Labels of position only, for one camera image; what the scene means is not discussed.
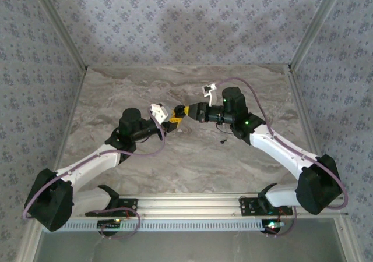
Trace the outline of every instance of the patterned wallpaper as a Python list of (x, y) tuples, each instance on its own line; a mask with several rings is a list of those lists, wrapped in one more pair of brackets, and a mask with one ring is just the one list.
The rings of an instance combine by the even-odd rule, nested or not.
[(321, 0), (52, 0), (86, 65), (289, 63)]
[(37, 0), (0, 0), (0, 261), (13, 261), (23, 203), (52, 168), (81, 74)]
[(296, 71), (323, 151), (336, 157), (373, 261), (373, 0), (337, 0)]

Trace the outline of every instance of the wall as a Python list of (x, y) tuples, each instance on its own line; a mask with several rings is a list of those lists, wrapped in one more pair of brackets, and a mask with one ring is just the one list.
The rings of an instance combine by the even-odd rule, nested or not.
[(322, 150), (336, 157), (349, 211), (373, 261), (373, 0), (337, 0), (297, 69)]
[(53, 0), (86, 65), (289, 63), (321, 0)]
[(81, 73), (37, 0), (0, 0), (0, 261), (12, 261), (23, 204), (52, 168)]

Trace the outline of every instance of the marble surface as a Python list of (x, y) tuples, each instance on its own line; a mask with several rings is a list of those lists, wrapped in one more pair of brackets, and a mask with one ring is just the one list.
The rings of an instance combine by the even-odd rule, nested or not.
[[(151, 103), (161, 102), (173, 108), (206, 101), (202, 85), (231, 76), (252, 84), (276, 131), (308, 149), (281, 65), (89, 68), (62, 166), (96, 150), (110, 136), (126, 108), (140, 109), (147, 119), (146, 110)], [(223, 88), (228, 86), (239, 86), (249, 111), (261, 116), (248, 88), (240, 82), (227, 83)], [(230, 131), (225, 125), (221, 129)], [(153, 136), (138, 144), (136, 152), (151, 153), (160, 146), (159, 138)], [(159, 155), (130, 157), (83, 190), (106, 184), (119, 194), (258, 192), (270, 183), (293, 180), (274, 159), (233, 135), (219, 132), (214, 123), (185, 118), (177, 131), (167, 135), (166, 146)]]

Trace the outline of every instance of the metal frame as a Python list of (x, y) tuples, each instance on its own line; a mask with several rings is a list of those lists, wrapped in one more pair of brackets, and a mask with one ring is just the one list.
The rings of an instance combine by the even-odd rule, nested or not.
[[(310, 123), (306, 107), (302, 99), (299, 85), (296, 77), (288, 72), (288, 67), (284, 67), (286, 76), (289, 80), (291, 92), (294, 96), (294, 102), (297, 112), (300, 116), (300, 121), (307, 137), (307, 142), (312, 152), (320, 154), (317, 142), (313, 133), (313, 128)], [(75, 112), (78, 95), (75, 98), (72, 114)], [(70, 117), (68, 126), (66, 127), (66, 135), (62, 143), (60, 153), (63, 152), (67, 134), (69, 133), (73, 115)], [(61, 155), (55, 164), (55, 169), (58, 167)], [(241, 216), (240, 205), (238, 198), (240, 196), (252, 197), (256, 193), (188, 193), (188, 194), (148, 194), (148, 195), (131, 195), (126, 197), (134, 197), (138, 199), (138, 212), (144, 219), (149, 220), (181, 220), (181, 219), (241, 219), (248, 220), (247, 217)], [(341, 203), (342, 198), (336, 199), (333, 204)], [(323, 210), (319, 215), (312, 215), (304, 209), (298, 209), (298, 218), (334, 218), (339, 235), (340, 242), (347, 261), (363, 261), (361, 250), (358, 246), (356, 236), (352, 229), (351, 220), (348, 217), (346, 210)], [(266, 219), (270, 217), (252, 217), (253, 219)], [(72, 220), (84, 221), (86, 217), (76, 217)], [(98, 218), (89, 218), (89, 220), (98, 220)], [(19, 247), (19, 252), (15, 261), (29, 262), (33, 261), (36, 254), (38, 242), (43, 231), (43, 226), (37, 221), (30, 221), (26, 228), (26, 233)]]

